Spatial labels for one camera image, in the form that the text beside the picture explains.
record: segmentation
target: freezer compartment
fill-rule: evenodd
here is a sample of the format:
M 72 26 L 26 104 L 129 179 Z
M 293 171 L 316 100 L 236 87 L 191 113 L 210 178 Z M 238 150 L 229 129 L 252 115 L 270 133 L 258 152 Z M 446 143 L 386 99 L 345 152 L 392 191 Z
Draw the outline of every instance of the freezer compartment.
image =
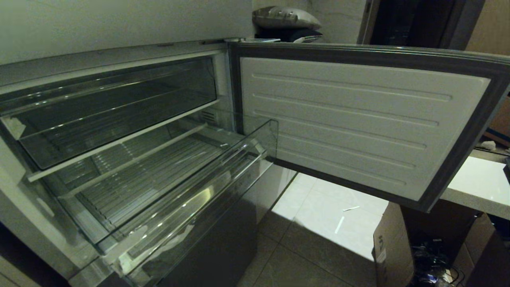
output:
M 270 167 L 260 160 L 266 151 L 260 154 L 256 145 L 253 139 L 239 143 L 233 153 L 214 163 L 209 175 L 200 175 L 200 181 L 183 186 L 178 196 L 162 200 L 162 207 L 148 210 L 149 220 L 121 228 L 121 236 L 139 239 L 115 259 L 114 269 L 138 286 L 155 284 L 171 272 Z
M 140 224 L 160 219 L 151 216 L 169 208 L 165 200 L 180 197 L 205 178 L 214 180 L 217 192 L 219 182 L 228 184 L 242 174 L 241 157 L 259 161 L 275 156 L 276 122 L 246 117 L 246 123 L 258 128 L 240 135 L 233 132 L 234 117 L 212 108 L 199 111 L 42 180 L 88 240 L 106 254 Z
M 44 170 L 216 99 L 210 58 L 0 95 L 2 122 Z

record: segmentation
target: glass shelf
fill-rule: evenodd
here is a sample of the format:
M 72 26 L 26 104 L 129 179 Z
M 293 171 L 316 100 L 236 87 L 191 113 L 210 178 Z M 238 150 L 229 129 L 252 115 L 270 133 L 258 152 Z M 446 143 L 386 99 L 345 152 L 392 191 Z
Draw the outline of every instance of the glass shelf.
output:
M 214 101 L 211 70 L 206 58 L 3 95 L 2 121 L 44 170 Z
M 79 199 L 111 231 L 220 153 L 186 138 L 85 189 Z

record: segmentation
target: cable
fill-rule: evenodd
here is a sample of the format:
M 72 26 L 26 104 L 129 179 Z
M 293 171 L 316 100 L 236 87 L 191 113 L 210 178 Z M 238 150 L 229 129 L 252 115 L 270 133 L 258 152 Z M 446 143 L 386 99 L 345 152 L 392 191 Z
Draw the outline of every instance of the cable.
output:
M 475 149 L 476 149 L 476 150 L 478 150 L 478 151 L 488 152 L 488 153 L 491 153 L 491 154 L 499 154 L 499 155 L 504 155 L 504 156 L 510 156 L 509 154 L 503 154 L 503 153 L 491 152 L 491 151 L 486 150 L 486 149 L 483 149 L 483 148 L 476 148 L 476 147 L 475 147 Z
M 462 270 L 459 269 L 459 271 L 462 273 L 462 279 L 455 286 L 458 286 L 459 284 L 462 284 L 462 286 L 464 286 L 462 281 L 464 281 L 464 279 L 466 279 L 466 275 L 464 274 L 464 272 L 462 272 Z
M 455 278 L 455 280 L 454 280 L 454 281 L 452 281 L 452 282 L 450 282 L 450 284 L 454 284 L 454 283 L 455 283 L 455 281 L 457 281 L 457 279 L 460 277 L 460 275 L 461 275 L 461 274 L 458 272 L 458 270 L 457 270 L 455 267 L 453 267 L 453 266 L 452 266 L 451 268 L 452 268 L 453 270 L 455 270 L 455 272 L 457 272 L 457 277 Z

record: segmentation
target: cardboard box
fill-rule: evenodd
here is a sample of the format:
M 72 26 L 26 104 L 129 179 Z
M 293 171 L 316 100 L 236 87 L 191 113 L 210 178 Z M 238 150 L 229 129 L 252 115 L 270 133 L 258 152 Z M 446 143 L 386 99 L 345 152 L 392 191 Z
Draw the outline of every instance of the cardboard box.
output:
M 510 286 L 510 253 L 487 214 L 440 200 L 430 213 L 388 205 L 374 232 L 378 287 L 406 287 L 412 281 L 410 238 L 423 233 L 443 239 L 443 253 L 465 274 L 465 287 Z
M 484 136 L 510 147 L 510 96 L 506 97 Z

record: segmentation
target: wires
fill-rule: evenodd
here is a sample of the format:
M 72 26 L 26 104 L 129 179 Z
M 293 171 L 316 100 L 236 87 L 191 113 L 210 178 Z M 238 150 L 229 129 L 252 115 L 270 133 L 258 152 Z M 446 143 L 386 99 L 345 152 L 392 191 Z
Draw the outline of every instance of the wires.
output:
M 452 282 L 450 282 L 450 284 L 454 284 L 455 281 L 457 281 L 457 279 L 460 277 L 461 274 L 455 267 L 452 266 L 451 268 L 457 273 L 457 277 L 455 277 L 455 279 Z
M 466 279 L 466 275 L 464 274 L 464 272 L 462 272 L 462 270 L 459 269 L 459 271 L 462 273 L 462 279 L 455 286 L 459 286 L 461 284 L 464 287 L 464 284 L 462 283 L 462 281 L 464 281 L 464 279 Z
M 464 272 L 462 272 L 462 270 L 460 269 L 457 269 L 455 268 L 454 266 L 451 267 L 455 272 L 457 272 L 457 277 L 455 278 L 455 280 L 453 280 L 452 282 L 450 282 L 451 285 L 454 285 L 454 286 L 459 286 L 459 285 L 462 285 L 464 286 L 464 284 L 462 283 L 462 281 L 464 281 L 464 279 L 466 279 L 466 275 L 464 274 Z M 455 284 L 455 282 L 460 278 L 461 276 L 461 273 L 462 273 L 462 279 L 459 280 L 459 282 L 457 282 L 457 284 Z
M 493 152 L 493 151 L 489 151 L 489 150 L 486 150 L 486 149 L 483 149 L 483 148 L 477 148 L 477 147 L 475 147 L 474 149 L 475 149 L 475 150 L 478 150 L 478 151 L 488 152 L 488 153 L 491 153 L 491 154 L 498 154 L 498 155 L 510 156 L 510 155 L 508 155 L 508 154 L 498 153 L 498 152 Z

